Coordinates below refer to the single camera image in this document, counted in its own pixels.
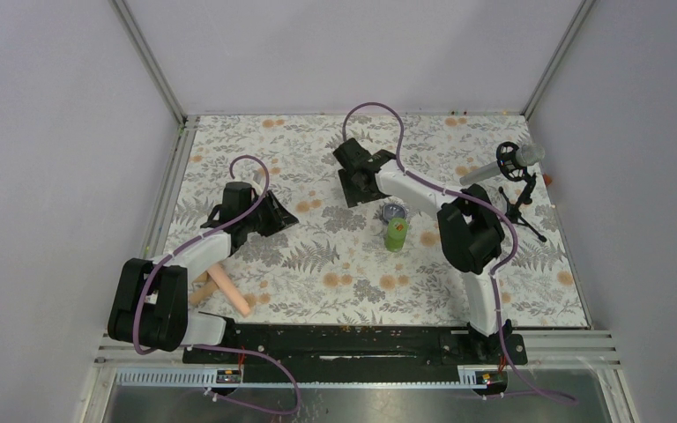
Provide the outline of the green pill bottle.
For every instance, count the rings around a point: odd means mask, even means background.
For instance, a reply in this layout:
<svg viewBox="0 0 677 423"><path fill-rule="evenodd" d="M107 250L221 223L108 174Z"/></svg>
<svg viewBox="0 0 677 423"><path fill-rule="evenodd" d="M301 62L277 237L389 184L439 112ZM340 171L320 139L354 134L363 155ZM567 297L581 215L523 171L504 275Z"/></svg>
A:
<svg viewBox="0 0 677 423"><path fill-rule="evenodd" d="M384 246L387 250L398 252L404 247L408 227L408 222L403 218L389 220L384 236Z"/></svg>

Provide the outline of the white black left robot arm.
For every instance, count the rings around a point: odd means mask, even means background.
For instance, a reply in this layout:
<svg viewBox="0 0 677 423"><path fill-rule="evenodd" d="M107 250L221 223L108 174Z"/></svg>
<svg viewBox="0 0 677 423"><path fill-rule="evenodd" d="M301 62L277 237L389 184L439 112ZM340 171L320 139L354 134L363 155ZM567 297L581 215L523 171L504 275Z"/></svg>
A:
<svg viewBox="0 0 677 423"><path fill-rule="evenodd" d="M141 353L172 352L204 345L218 362L238 350L231 322L189 310L188 287L200 274L242 247L250 234L268 237L298 219L267 189L258 194L247 182L230 182L198 233L182 246L154 259L131 258L122 267L108 319L108 336L137 345Z"/></svg>

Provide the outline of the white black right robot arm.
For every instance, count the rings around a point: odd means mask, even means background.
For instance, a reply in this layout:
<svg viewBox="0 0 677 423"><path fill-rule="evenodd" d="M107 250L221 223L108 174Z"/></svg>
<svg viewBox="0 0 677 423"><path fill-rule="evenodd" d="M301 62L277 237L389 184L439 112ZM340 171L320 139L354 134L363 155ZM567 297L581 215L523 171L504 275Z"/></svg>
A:
<svg viewBox="0 0 677 423"><path fill-rule="evenodd" d="M502 253L505 233L501 213L491 205L487 192L473 184L467 189L446 189L403 167L389 151L371 153L350 138L332 152L338 176L350 207L386 197L397 197L436 219L444 257L459 271L469 303L472 355L491 363L505 351L510 327L502 318L501 296L491 282L480 276L493 270Z"/></svg>

